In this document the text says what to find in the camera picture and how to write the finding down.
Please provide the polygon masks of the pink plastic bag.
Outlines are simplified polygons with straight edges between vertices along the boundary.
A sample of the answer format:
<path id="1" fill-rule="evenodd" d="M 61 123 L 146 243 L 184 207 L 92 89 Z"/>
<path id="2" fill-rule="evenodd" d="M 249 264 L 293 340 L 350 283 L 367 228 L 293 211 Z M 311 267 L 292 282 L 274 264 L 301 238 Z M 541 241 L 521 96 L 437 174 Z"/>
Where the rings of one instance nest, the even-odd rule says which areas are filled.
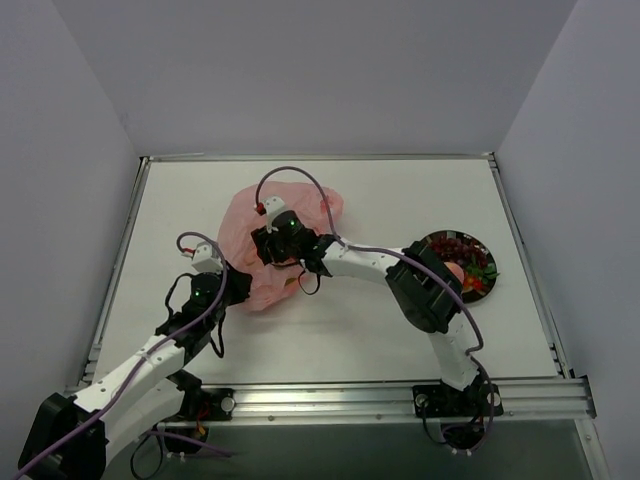
<path id="1" fill-rule="evenodd" d="M 302 272 L 299 266 L 276 269 L 259 260 L 251 232 L 266 225 L 265 219 L 254 210 L 254 185 L 247 187 L 232 198 L 218 231 L 218 244 L 225 259 L 238 271 L 252 276 L 249 298 L 241 308 L 251 314 L 259 314 L 276 304 L 296 295 L 297 281 Z M 341 218 L 344 209 L 343 197 L 335 190 L 324 187 L 326 200 L 317 188 L 309 183 L 268 181 L 261 189 L 261 197 L 278 196 L 292 208 L 302 223 L 317 233 L 330 231 L 328 213 L 335 220 Z"/>

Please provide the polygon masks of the dark red fake grapes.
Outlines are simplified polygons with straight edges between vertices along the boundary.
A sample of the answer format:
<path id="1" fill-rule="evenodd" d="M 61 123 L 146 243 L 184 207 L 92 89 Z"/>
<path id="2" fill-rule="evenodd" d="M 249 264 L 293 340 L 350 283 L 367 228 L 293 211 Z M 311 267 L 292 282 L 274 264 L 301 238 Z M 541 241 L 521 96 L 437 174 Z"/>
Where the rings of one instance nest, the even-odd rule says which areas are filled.
<path id="1" fill-rule="evenodd" d="M 439 237 L 430 243 L 430 248 L 444 262 L 457 263 L 460 266 L 488 264 L 487 255 L 479 243 L 464 238 Z"/>

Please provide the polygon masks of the pink fake peach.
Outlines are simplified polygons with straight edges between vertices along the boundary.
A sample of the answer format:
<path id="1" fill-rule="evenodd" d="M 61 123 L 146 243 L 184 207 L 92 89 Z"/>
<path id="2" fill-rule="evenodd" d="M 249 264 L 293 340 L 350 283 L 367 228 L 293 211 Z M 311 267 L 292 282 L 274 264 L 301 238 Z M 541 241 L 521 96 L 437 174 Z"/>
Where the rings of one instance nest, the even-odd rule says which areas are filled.
<path id="1" fill-rule="evenodd" d="M 446 262 L 445 265 L 453 273 L 453 275 L 458 279 L 460 283 L 464 282 L 465 272 L 460 265 L 452 262 Z"/>

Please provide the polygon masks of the red fake cherry tomatoes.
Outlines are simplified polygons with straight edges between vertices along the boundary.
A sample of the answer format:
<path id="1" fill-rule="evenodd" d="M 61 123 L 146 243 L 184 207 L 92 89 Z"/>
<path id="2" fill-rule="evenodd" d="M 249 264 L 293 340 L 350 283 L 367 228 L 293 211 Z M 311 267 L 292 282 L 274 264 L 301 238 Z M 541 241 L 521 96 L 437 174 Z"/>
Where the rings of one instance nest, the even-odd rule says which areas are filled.
<path id="1" fill-rule="evenodd" d="M 495 264 L 488 264 L 485 268 L 470 265 L 465 270 L 464 290 L 476 292 L 488 292 L 495 284 L 500 272 Z"/>

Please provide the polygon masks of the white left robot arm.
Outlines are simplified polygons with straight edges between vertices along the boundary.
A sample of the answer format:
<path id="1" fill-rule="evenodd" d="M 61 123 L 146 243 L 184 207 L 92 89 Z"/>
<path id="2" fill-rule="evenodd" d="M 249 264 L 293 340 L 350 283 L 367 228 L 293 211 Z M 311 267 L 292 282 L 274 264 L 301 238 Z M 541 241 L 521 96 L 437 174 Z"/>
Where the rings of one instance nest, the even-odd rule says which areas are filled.
<path id="1" fill-rule="evenodd" d="M 248 299 L 252 277 L 234 269 L 190 278 L 190 296 L 134 355 L 92 385 L 39 407 L 17 478 L 99 479 L 110 461 L 162 420 L 194 417 L 201 381 L 185 371 L 227 307 Z"/>

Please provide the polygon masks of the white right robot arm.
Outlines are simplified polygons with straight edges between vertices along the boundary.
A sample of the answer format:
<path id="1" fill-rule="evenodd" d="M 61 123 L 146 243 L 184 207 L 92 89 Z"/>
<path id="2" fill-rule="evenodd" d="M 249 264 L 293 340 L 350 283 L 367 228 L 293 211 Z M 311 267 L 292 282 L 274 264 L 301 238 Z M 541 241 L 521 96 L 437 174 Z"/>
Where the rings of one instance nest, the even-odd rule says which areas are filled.
<path id="1" fill-rule="evenodd" d="M 481 367 L 473 354 L 484 347 L 479 327 L 461 298 L 462 283 L 426 245 L 404 249 L 360 246 L 305 227 L 286 206 L 256 206 L 266 225 L 251 233 L 266 265 L 293 260 L 318 277 L 350 277 L 388 287 L 406 320 L 425 332 L 440 368 L 444 400 L 455 412 L 480 400 L 474 382 Z"/>

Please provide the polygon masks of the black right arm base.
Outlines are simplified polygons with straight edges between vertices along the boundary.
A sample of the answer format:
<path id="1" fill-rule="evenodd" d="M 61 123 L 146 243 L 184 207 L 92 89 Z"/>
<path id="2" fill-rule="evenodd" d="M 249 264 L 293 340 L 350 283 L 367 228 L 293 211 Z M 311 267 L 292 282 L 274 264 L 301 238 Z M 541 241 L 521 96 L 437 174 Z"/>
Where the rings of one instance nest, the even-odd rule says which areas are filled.
<path id="1" fill-rule="evenodd" d="M 485 441 L 494 420 L 504 414 L 501 395 L 485 381 L 463 391 L 444 383 L 412 387 L 415 416 L 430 441 L 454 454 L 470 456 Z"/>

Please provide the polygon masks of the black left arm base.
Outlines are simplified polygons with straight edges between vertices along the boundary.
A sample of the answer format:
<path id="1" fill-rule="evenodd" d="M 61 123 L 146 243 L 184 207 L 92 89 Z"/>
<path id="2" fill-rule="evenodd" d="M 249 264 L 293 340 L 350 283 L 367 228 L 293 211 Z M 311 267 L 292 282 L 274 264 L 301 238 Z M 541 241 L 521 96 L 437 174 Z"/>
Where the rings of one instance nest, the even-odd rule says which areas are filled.
<path id="1" fill-rule="evenodd" d="M 167 421 L 165 430 L 204 442 L 209 436 L 208 425 L 230 421 L 235 405 L 235 391 L 231 388 L 187 391 L 180 410 Z"/>

